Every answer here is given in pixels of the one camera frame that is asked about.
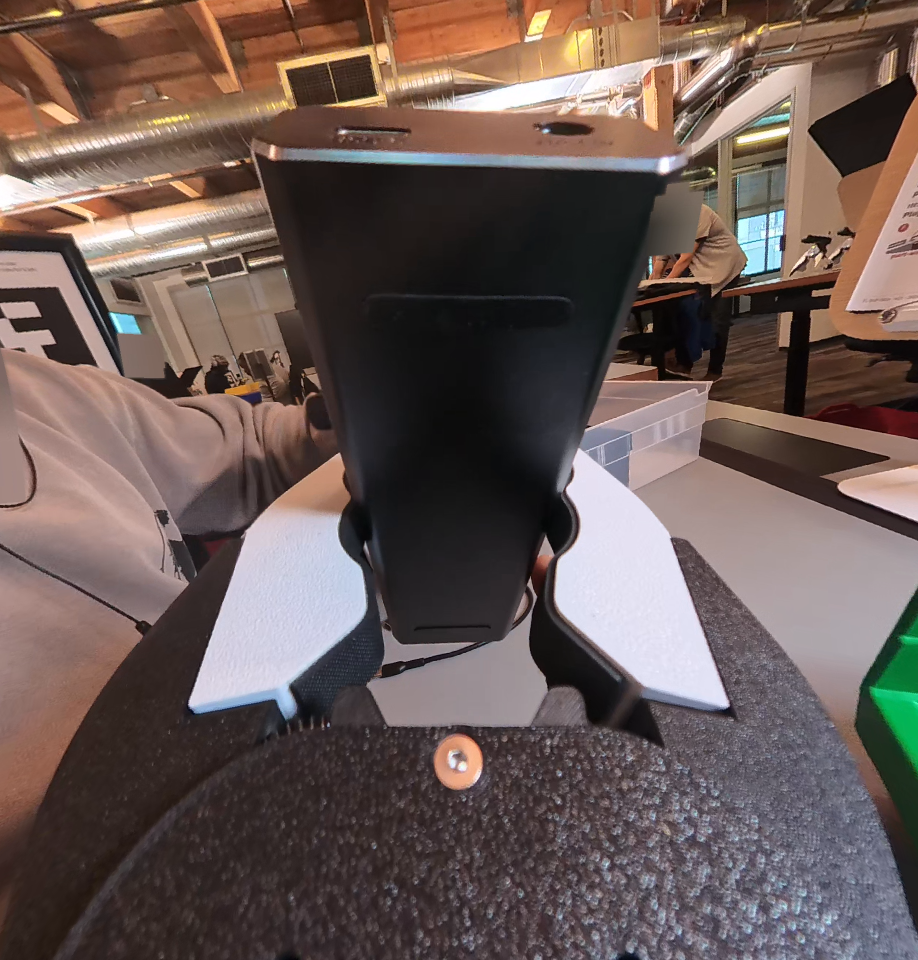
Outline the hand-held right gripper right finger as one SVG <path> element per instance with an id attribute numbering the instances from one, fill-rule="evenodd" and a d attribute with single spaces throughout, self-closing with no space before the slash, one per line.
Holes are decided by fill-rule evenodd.
<path id="1" fill-rule="evenodd" d="M 592 726 L 661 741 L 650 707 L 728 714 L 730 698 L 672 538 L 590 454 L 575 454 L 550 516 L 553 549 L 530 654 Z"/>

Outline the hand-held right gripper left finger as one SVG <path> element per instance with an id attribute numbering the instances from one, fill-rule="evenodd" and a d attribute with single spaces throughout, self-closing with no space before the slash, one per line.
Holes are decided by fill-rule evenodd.
<path id="1" fill-rule="evenodd" d="M 381 668 L 374 576 L 336 455 L 244 534 L 188 700 L 194 714 L 265 702 L 332 714 L 337 694 Z"/>

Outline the person's left forearm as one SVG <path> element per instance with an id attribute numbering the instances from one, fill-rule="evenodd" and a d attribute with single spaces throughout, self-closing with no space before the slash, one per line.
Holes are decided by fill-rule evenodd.
<path id="1" fill-rule="evenodd" d="M 144 498 L 157 496 L 186 535 L 244 529 L 338 452 L 325 401 L 251 405 L 228 394 L 168 399 L 95 366 L 3 349 L 24 440 L 62 442 L 103 464 Z"/>

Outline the clear plastic bin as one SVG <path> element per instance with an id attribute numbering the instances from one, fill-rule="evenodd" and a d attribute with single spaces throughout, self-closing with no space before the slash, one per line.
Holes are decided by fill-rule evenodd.
<path id="1" fill-rule="evenodd" d="M 580 449 L 635 491 L 698 458 L 706 381 L 607 380 Z"/>

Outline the green plastic bin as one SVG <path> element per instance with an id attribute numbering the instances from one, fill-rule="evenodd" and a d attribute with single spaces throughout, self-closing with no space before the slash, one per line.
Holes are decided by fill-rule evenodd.
<path id="1" fill-rule="evenodd" d="M 918 586 L 862 680 L 855 727 L 896 807 L 918 821 Z"/>

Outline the white sheet stand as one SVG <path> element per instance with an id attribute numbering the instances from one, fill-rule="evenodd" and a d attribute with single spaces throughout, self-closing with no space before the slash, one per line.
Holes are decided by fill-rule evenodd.
<path id="1" fill-rule="evenodd" d="M 838 492 L 918 524 L 918 464 L 843 479 Z"/>

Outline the red bag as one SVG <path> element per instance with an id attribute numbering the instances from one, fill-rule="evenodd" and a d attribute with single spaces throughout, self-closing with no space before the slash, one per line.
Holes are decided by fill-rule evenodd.
<path id="1" fill-rule="evenodd" d="M 837 403 L 812 414 L 810 419 L 918 440 L 918 412 L 885 405 Z"/>

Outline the wooden office desk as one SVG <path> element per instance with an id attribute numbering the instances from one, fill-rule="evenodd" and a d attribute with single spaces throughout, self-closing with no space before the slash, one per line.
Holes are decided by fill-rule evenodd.
<path id="1" fill-rule="evenodd" d="M 753 312 L 790 313 L 782 412 L 788 416 L 805 414 L 812 349 L 813 313 L 825 310 L 836 285 L 839 271 L 746 284 L 724 292 L 725 298 L 748 296 Z M 639 285 L 630 312 L 638 317 L 643 311 L 654 313 L 657 324 L 664 307 L 700 292 L 708 286 L 691 278 L 659 279 Z"/>

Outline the black and white marker board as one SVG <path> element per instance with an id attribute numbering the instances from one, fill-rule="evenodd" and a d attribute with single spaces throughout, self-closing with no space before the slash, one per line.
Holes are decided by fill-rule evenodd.
<path id="1" fill-rule="evenodd" d="M 0 346 L 123 375 L 109 310 L 69 234 L 0 230 Z"/>

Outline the white instruction sheet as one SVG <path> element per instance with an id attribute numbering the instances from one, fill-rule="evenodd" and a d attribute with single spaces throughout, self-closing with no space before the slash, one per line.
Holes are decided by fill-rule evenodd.
<path id="1" fill-rule="evenodd" d="M 873 189 L 842 269 L 842 330 L 918 339 L 918 95 Z"/>

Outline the instruction sheet on stand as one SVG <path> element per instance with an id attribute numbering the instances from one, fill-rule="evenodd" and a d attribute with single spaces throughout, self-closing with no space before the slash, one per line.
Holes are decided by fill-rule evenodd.
<path id="1" fill-rule="evenodd" d="M 843 175 L 837 192 L 853 239 L 858 235 L 878 178 L 917 94 L 912 78 L 905 74 L 827 114 L 809 127 L 811 137 Z M 843 267 L 852 259 L 851 254 L 839 268 L 828 306 L 831 322 L 845 337 L 849 349 L 910 362 L 918 367 L 918 339 L 868 340 L 849 336 L 843 331 L 844 284 L 840 277 Z"/>

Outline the ceiling vent grille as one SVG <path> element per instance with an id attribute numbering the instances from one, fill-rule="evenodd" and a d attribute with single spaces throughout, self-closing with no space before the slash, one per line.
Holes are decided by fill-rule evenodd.
<path id="1" fill-rule="evenodd" d="M 373 46 L 306 54 L 280 61 L 277 74 L 290 107 L 387 106 Z"/>

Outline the silver ventilation duct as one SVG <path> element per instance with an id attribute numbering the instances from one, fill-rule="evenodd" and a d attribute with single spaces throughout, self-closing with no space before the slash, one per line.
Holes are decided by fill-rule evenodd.
<path id="1" fill-rule="evenodd" d="M 381 105 L 451 106 L 468 91 L 506 90 L 561 78 L 665 66 L 720 52 L 746 28 L 743 16 L 692 25 L 661 25 L 602 17 L 577 30 L 484 54 L 398 63 L 379 72 Z M 0 171 L 50 195 L 74 194 L 155 177 L 210 169 L 245 159 L 255 131 L 292 106 L 314 104 L 288 79 L 276 87 L 228 93 L 189 105 L 174 100 L 145 111 L 53 128 L 44 134 L 0 136 Z"/>

